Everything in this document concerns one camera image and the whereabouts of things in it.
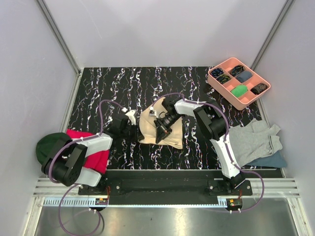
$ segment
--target pink organizer tray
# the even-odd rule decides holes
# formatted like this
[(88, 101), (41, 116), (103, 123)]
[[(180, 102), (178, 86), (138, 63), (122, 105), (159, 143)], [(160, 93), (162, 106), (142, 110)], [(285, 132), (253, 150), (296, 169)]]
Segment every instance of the pink organizer tray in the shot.
[[(252, 77), (249, 78), (244, 83), (239, 82), (237, 79), (235, 79), (229, 73), (237, 65), (243, 65), (245, 67), (245, 70), (252, 73)], [(211, 71), (216, 69), (216, 68), (221, 68), (223, 70), (224, 74), (228, 75), (232, 79), (229, 80), (228, 82), (224, 83), (223, 85), (220, 84), (210, 74)], [(260, 93), (259, 95), (255, 95), (254, 93), (251, 92), (251, 89), (254, 86), (258, 85), (259, 83), (264, 83), (265, 85), (268, 86), (268, 88), (265, 91), (263, 91), (262, 93)], [(237, 110), (242, 110), (242, 109), (246, 108), (249, 104), (253, 103), (258, 98), (260, 98), (271, 87), (270, 83), (268, 83), (263, 78), (261, 78), (259, 75), (257, 75), (254, 71), (249, 69), (244, 63), (242, 63), (237, 58), (229, 58), (228, 60), (222, 62), (221, 64), (217, 65), (216, 67), (210, 69), (208, 71), (208, 84), (210, 84), (216, 91), (218, 91)], [(231, 90), (234, 89), (236, 86), (241, 85), (241, 84), (246, 85), (248, 88), (248, 91), (240, 97), (235, 97), (231, 93)]]

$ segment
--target white wall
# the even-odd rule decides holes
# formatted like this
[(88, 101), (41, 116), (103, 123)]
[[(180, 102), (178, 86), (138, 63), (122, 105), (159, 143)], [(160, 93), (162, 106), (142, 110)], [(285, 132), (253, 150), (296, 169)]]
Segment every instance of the white wall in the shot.
[(80, 67), (252, 64), (285, 0), (45, 0)]
[(257, 72), (271, 83), (263, 98), (267, 117), (278, 124), (287, 160), (315, 232), (315, 1), (295, 1)]
[(75, 74), (34, 0), (0, 2), (0, 235), (21, 235), (40, 164), (37, 141), (58, 132)]

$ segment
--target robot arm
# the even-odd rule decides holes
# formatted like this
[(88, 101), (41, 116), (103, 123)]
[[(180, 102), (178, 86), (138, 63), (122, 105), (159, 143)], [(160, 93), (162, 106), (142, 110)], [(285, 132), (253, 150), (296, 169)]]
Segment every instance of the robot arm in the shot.
[[(157, 127), (156, 143), (165, 139), (172, 132), (171, 126), (180, 116), (187, 115), (195, 117), (202, 134), (210, 139), (217, 152), (221, 163), (222, 174), (228, 182), (229, 188), (235, 189), (244, 182), (245, 178), (243, 178), (240, 171), (235, 167), (237, 161), (232, 151), (229, 135), (227, 135), (224, 142), (226, 126), (220, 113), (207, 105), (189, 103), (189, 101), (179, 98), (165, 98), (162, 105), (167, 110), (167, 113), (163, 118), (157, 118), (155, 121)], [(230, 160), (225, 143), (228, 145), (233, 162)]]
[[(76, 142), (65, 149), (56, 159), (52, 177), (65, 186), (71, 186), (74, 183), (86, 184), (92, 187), (97, 186), (101, 174), (83, 167), (85, 158), (94, 153), (109, 150), (115, 139), (130, 136), (130, 133), (136, 130), (136, 114), (135, 110), (118, 114), (113, 117), (112, 122), (103, 134), (98, 137), (84, 138), (83, 141)], [(48, 174), (50, 164), (56, 153), (71, 141), (73, 140), (70, 138), (60, 138), (55, 143), (42, 164), (41, 170), (43, 173)]]

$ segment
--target cable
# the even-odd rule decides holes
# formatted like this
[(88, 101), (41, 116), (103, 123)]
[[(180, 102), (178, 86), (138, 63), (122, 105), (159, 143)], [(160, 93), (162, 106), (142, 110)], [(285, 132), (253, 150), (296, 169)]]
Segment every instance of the cable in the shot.
[[(71, 220), (73, 220), (75, 217), (77, 217), (78, 215), (81, 215), (84, 212), (89, 211), (88, 209), (84, 209), (82, 211), (79, 211), (78, 213), (76, 213), (70, 220), (67, 220), (66, 222), (63, 222), (63, 226), (65, 226), (66, 224), (68, 224)], [(59, 225), (53, 225), (52, 222), (52, 216), (48, 213), (48, 223), (50, 224), (50, 227), (53, 229), (57, 229), (60, 228), (60, 224)]]
[(69, 235), (71, 235), (71, 236), (91, 236), (91, 235), (93, 235), (93, 234), (98, 230), (99, 225), (100, 225), (101, 214), (100, 214), (98, 211), (96, 211), (96, 210), (94, 211), (94, 212), (96, 212), (96, 213), (98, 214), (98, 223), (97, 223), (97, 226), (96, 226), (96, 228), (95, 228), (92, 232), (90, 232), (90, 233), (87, 234), (87, 235), (75, 235), (75, 234), (69, 232), (69, 231), (64, 227), (64, 225), (63, 225), (63, 223), (62, 223), (62, 221), (61, 221), (61, 204), (62, 204), (64, 198), (66, 197), (66, 195), (67, 195), (74, 187), (76, 187), (76, 186), (78, 186), (77, 183), (74, 184), (74, 185), (72, 185), (72, 186), (66, 191), (66, 193), (65, 193), (65, 194), (63, 195), (63, 197), (61, 198), (61, 201), (59, 202), (59, 205), (58, 205), (58, 220), (59, 220), (59, 224), (60, 224), (60, 227), (63, 229), (63, 231), (65, 231), (67, 234), (69, 234)]
[(159, 116), (158, 116), (160, 119), (161, 119), (161, 114), (164, 114), (164, 116), (165, 116), (166, 113), (165, 113), (165, 112), (161, 112), (161, 113), (159, 114)]

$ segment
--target metal frame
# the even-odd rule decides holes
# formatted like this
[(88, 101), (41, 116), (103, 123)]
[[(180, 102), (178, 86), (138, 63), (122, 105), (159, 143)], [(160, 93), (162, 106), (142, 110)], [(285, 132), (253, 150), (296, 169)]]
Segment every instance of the metal frame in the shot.
[[(279, 15), (277, 16), (274, 24), (272, 25), (264, 43), (262, 44), (256, 58), (254, 59), (253, 63), (252, 63), (252, 66), (251, 66), (251, 69), (252, 70), (255, 70), (257, 68), (257, 66), (259, 65), (260, 63), (260, 60), (262, 59), (263, 55), (265, 54), (271, 40), (273, 39), (273, 37), (275, 36), (276, 32), (278, 31), (281, 23), (283, 22), (285, 16), (287, 15), (287, 13), (289, 12), (289, 10), (291, 9), (293, 3), (295, 2), (295, 0), (286, 0)], [(265, 110), (265, 107), (262, 103), (262, 99), (259, 98), (257, 101), (257, 105), (258, 105), (258, 109), (260, 111), (260, 114), (261, 114), (261, 117), (267, 122), (267, 124), (270, 126), (270, 123), (269, 123), (269, 120), (266, 116), (266, 110)], [(285, 171), (284, 171), (284, 168), (281, 168), (281, 172), (282, 172), (282, 175), (283, 177), (285, 177)]]
[(65, 43), (65, 40), (63, 39), (57, 24), (52, 16), (52, 14), (50, 13), (47, 4), (45, 3), (45, 0), (35, 0), (41, 10), (41, 12), (43, 13), (43, 16), (45, 17), (51, 31), (53, 32), (53, 34), (55, 35), (61, 49), (63, 50), (65, 56), (67, 57), (71, 67), (73, 68), (74, 72), (76, 73), (76, 75), (78, 75), (81, 71), (81, 68), (78, 66), (77, 62), (75, 61), (71, 51), (69, 50), (67, 44)]
[[(257, 178), (247, 178), (251, 182), (253, 196), (243, 196), (243, 198), (259, 198), (261, 194), (261, 181)], [(312, 231), (310, 229), (309, 223), (303, 209), (300, 195), (297, 190), (295, 180), (293, 178), (264, 178), (265, 183), (265, 194), (264, 198), (286, 198), (290, 207), (290, 211), (297, 229), (297, 232), (300, 236), (312, 236)], [(37, 186), (32, 198), (32, 204), (29, 210), (29, 217), (26, 223), (26, 228), (22, 235), (24, 236), (33, 236), (36, 231), (36, 227), (39, 221), (39, 217), (42, 211), (42, 208), (45, 204), (45, 199), (49, 197), (54, 197), (56, 199), (61, 199), (64, 192), (68, 187), (62, 184), (52, 183), (49, 178), (39, 178)], [(78, 195), (79, 187), (75, 187), (69, 193), (69, 197), (72, 200), (86, 200), (87, 196)], [(93, 199), (95, 197), (107, 199), (107, 195), (104, 196), (88, 196), (88, 199)], [(220, 196), (224, 201), (228, 196)], [(111, 207), (135, 207), (134, 205), (117, 205)], [(137, 205), (136, 207), (187, 207), (187, 206), (141, 206)]]
[(75, 77), (75, 81), (71, 90), (71, 94), (68, 100), (68, 104), (63, 116), (63, 120), (62, 120), (62, 124), (60, 127), (60, 131), (59, 132), (65, 132), (67, 130), (68, 127), (68, 123), (70, 120), (70, 116), (71, 116), (71, 112), (74, 106), (74, 102), (75, 102), (75, 98), (77, 96), (77, 92), (79, 89), (79, 85), (80, 85), (80, 81), (82, 79), (82, 74), (83, 74), (83, 70)]

